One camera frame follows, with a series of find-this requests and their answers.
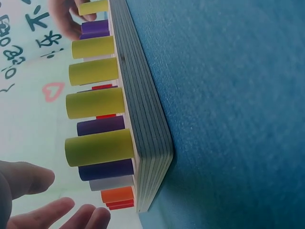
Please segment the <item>pink heart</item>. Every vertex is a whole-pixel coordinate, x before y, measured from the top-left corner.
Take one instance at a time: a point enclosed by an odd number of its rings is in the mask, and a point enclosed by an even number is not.
[[[50,89],[50,88],[52,88],[52,87],[56,87],[57,91],[56,91],[55,95],[51,97],[52,89]],[[64,87],[65,87],[65,83],[48,83],[48,84],[44,85],[42,88],[42,93],[45,96],[46,102],[47,103],[54,102],[60,96]]]

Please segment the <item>yellow cylinder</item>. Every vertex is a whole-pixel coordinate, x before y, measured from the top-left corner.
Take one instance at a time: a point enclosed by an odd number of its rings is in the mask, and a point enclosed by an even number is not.
[[[69,166],[87,166],[134,157],[129,129],[68,138],[65,141]]]
[[[89,61],[69,66],[69,79],[72,86],[116,80],[119,78],[116,58]]]
[[[72,41],[74,59],[114,54],[113,36]]]
[[[122,88],[109,88],[69,94],[66,109],[70,119],[124,113]]]
[[[81,4],[79,8],[79,15],[82,16],[103,11],[108,11],[107,0],[93,1]]]

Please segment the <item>blue fabric surface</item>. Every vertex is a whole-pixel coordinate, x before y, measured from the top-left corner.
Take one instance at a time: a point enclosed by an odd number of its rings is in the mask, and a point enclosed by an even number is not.
[[[305,2],[127,2],[176,148],[143,228],[305,228]]]

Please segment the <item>hand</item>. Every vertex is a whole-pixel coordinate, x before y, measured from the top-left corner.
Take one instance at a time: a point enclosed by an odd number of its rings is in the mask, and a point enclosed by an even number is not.
[[[81,26],[74,22],[70,14],[82,18],[85,21],[94,21],[96,14],[89,14],[80,16],[78,8],[82,3],[89,2],[90,0],[49,0],[49,11],[53,17],[55,24],[61,33],[70,38],[71,40],[78,40],[81,35]]]
[[[54,182],[51,170],[24,162],[0,161],[0,228],[48,229],[67,214],[74,202],[58,199],[35,211],[10,218],[12,200],[23,195],[46,191]],[[110,220],[109,211],[93,205],[83,205],[61,229],[105,229]]]

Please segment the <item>purple cylinder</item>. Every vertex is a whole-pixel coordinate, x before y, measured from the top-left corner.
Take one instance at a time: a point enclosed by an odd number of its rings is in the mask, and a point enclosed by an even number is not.
[[[134,174],[131,159],[81,166],[78,167],[78,172],[83,181]]]
[[[96,33],[109,30],[108,20],[101,21],[88,21],[81,24],[81,32],[84,33]]]
[[[93,135],[122,129],[125,129],[123,116],[95,119],[77,124],[78,136]]]
[[[80,40],[84,39],[90,39],[95,37],[107,37],[110,36],[109,31],[101,31],[101,32],[95,32],[95,33],[85,33],[80,36]]]

